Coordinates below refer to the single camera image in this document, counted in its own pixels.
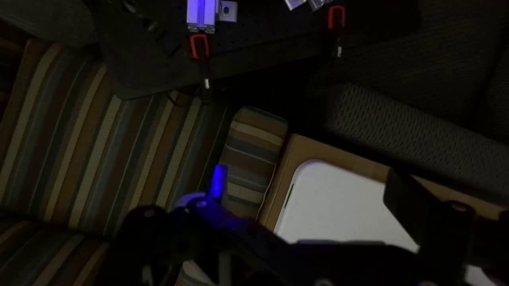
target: purple light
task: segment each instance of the purple light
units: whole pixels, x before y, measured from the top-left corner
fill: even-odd
[[[212,168],[212,176],[211,176],[208,195],[219,201],[222,193],[225,192],[225,182],[227,182],[227,166],[216,165]]]

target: blue light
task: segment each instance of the blue light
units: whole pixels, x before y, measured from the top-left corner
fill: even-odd
[[[211,184],[208,189],[208,195],[214,198],[216,201],[220,200],[222,193],[225,192],[225,182],[227,182],[227,166],[225,165],[216,165],[212,168]]]

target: blue led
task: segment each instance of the blue led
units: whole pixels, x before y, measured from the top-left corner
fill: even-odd
[[[214,198],[216,201],[220,200],[222,193],[225,192],[225,182],[227,182],[227,166],[225,165],[216,165],[212,168],[211,184],[208,189],[208,195]]]

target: striped cushion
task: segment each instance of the striped cushion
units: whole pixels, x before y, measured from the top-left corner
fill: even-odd
[[[255,108],[241,108],[232,123],[220,155],[227,165],[227,195],[222,205],[238,214],[255,217],[267,193],[287,123]]]
[[[107,244],[79,233],[14,217],[0,219],[0,281],[92,284]]]
[[[181,93],[120,100],[93,57],[31,41],[0,125],[0,208],[111,235],[130,208],[203,187],[230,116]]]

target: red clip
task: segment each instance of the red clip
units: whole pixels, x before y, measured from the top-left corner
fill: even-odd
[[[205,33],[189,36],[190,58],[205,60],[209,57],[208,38]]]
[[[327,11],[327,30],[338,30],[346,25],[346,9],[341,4],[329,6]]]

